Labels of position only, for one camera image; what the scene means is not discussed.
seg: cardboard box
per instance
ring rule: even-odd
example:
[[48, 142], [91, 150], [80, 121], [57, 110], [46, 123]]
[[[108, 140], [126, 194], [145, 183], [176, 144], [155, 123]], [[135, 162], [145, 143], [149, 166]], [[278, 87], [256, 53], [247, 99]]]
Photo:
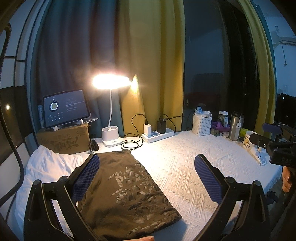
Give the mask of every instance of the cardboard box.
[[38, 144], [60, 154], [74, 154], [89, 149], [89, 124], [71, 126], [53, 131], [41, 129], [37, 134]]

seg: black charger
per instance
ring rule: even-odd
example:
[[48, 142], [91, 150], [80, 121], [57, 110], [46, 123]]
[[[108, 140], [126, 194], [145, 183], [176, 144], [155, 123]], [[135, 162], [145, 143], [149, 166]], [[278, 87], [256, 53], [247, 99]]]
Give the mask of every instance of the black charger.
[[166, 121], [162, 118], [159, 118], [159, 121], [157, 122], [157, 132], [160, 134], [166, 133]]

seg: glowing lamp head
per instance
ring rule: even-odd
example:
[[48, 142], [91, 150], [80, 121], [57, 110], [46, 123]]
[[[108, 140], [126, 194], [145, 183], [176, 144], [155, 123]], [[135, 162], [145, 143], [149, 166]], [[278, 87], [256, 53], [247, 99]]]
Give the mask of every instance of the glowing lamp head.
[[97, 89], [111, 90], [130, 86], [128, 77], [115, 74], [98, 74], [93, 78], [93, 85]]

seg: plastic basket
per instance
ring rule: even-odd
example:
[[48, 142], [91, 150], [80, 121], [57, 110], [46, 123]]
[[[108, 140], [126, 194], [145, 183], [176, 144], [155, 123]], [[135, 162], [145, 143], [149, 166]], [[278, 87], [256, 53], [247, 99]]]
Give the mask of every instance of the plastic basket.
[[193, 126], [192, 132], [197, 136], [209, 135], [211, 131], [212, 118], [198, 118], [196, 115], [193, 115]]

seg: white charger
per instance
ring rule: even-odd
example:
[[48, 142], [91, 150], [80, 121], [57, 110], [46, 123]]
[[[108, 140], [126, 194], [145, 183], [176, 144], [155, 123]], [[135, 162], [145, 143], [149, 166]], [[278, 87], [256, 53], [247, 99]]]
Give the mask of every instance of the white charger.
[[151, 129], [152, 129], [152, 126], [150, 124], [144, 124], [144, 134], [148, 137], [151, 136]]

